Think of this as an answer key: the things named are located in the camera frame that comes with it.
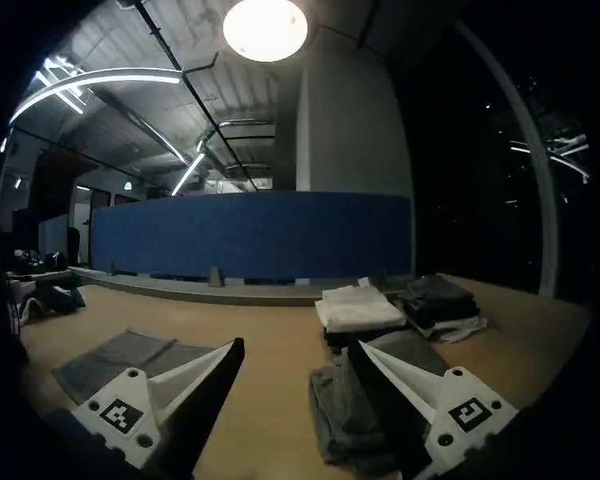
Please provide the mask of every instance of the blue fabric divider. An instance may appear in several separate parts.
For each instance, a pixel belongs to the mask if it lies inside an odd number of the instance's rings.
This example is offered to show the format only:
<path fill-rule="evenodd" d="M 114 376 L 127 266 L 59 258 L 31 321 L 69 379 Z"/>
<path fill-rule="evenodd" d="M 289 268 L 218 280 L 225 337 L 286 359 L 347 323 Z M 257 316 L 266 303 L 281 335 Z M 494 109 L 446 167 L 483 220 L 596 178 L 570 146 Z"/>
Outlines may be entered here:
<path fill-rule="evenodd" d="M 259 192 L 164 198 L 94 212 L 94 268 L 205 277 L 352 278 L 411 272 L 403 197 Z"/>

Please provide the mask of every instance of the ceiling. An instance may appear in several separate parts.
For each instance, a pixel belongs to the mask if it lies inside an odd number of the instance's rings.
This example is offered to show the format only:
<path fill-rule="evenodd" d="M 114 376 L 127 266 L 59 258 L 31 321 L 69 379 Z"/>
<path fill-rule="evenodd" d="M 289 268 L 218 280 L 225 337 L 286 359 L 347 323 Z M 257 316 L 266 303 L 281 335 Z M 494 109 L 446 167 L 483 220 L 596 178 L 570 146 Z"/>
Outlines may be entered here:
<path fill-rule="evenodd" d="M 184 71 L 208 66 L 218 53 L 213 67 L 187 74 L 216 121 L 230 118 L 274 121 L 280 65 L 247 60 L 228 47 L 222 35 L 222 20 L 234 3 L 233 0 L 150 0 L 144 5 Z M 316 28 L 305 48 L 354 50 L 372 3 L 372 0 L 298 2 L 314 19 L 314 26 L 320 23 L 329 27 Z M 379 3 L 367 40 L 374 53 L 367 49 L 368 55 L 377 57 L 389 52 L 404 26 L 402 19 L 409 4 L 404 0 Z M 124 10 L 113 0 L 101 4 L 77 25 L 54 53 L 67 56 L 85 71 L 125 66 L 173 68 L 136 9 Z M 41 87 L 38 81 L 32 81 L 32 90 Z M 198 136 L 208 127 L 204 113 L 182 82 L 177 85 L 116 82 L 106 87 L 183 150 L 194 151 Z M 46 136 L 55 136 L 63 145 L 173 187 L 181 174 L 174 171 L 181 172 L 184 165 L 116 110 L 89 96 L 83 115 L 53 97 L 25 112 L 18 125 L 37 134 L 55 129 L 55 135 L 47 132 Z M 274 131 L 272 125 L 234 127 L 223 132 L 227 137 L 273 137 Z M 252 176 L 270 176 L 270 170 L 263 166 L 274 162 L 274 138 L 235 140 L 231 145 L 241 162 L 258 165 L 250 168 Z M 210 147 L 226 165 L 234 164 L 217 136 Z"/>

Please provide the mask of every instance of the white towel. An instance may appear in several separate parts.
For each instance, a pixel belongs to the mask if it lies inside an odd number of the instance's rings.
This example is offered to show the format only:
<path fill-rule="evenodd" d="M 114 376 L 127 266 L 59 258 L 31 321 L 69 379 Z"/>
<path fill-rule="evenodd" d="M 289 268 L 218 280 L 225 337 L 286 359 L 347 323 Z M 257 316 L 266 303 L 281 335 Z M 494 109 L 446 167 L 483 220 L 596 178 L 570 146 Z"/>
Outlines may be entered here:
<path fill-rule="evenodd" d="M 425 338 L 429 338 L 434 332 L 439 331 L 444 332 L 440 334 L 440 340 L 447 343 L 456 343 L 464 340 L 473 332 L 486 328 L 487 323 L 486 318 L 476 315 L 462 320 L 437 322 L 433 328 L 425 330 L 415 325 L 415 323 L 414 325 Z"/>
<path fill-rule="evenodd" d="M 349 333 L 405 324 L 400 310 L 368 278 L 361 278 L 358 284 L 322 292 L 322 300 L 315 303 L 315 308 L 326 331 Z"/>

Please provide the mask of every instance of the round ceiling lamp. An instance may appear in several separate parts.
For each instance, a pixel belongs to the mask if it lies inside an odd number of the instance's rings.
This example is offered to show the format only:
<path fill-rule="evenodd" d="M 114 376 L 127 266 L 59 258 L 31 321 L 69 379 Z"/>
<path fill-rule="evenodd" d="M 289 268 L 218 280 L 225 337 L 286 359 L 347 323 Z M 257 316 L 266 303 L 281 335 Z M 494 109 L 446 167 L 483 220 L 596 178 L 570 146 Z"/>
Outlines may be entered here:
<path fill-rule="evenodd" d="M 275 62 L 297 52 L 306 40 L 306 16 L 289 0 L 242 0 L 225 17 L 229 46 L 257 62 Z"/>

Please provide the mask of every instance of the wooden table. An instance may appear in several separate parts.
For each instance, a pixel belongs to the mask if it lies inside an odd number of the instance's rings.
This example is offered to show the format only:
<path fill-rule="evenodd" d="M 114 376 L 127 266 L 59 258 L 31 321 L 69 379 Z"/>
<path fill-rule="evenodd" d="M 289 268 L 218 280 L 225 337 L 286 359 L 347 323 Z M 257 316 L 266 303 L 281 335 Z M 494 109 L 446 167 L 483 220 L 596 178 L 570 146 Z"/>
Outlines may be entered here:
<path fill-rule="evenodd" d="M 579 342 L 586 311 L 565 302 L 452 278 L 473 291 L 493 328 L 434 348 L 515 406 L 548 386 Z M 312 307 L 223 306 L 81 287 L 87 307 L 26 326 L 27 391 L 41 414 L 75 407 L 51 371 L 127 327 L 181 342 L 220 346 L 243 337 L 246 358 L 196 466 L 200 479 L 340 479 L 318 455 L 308 373 L 330 363 Z"/>

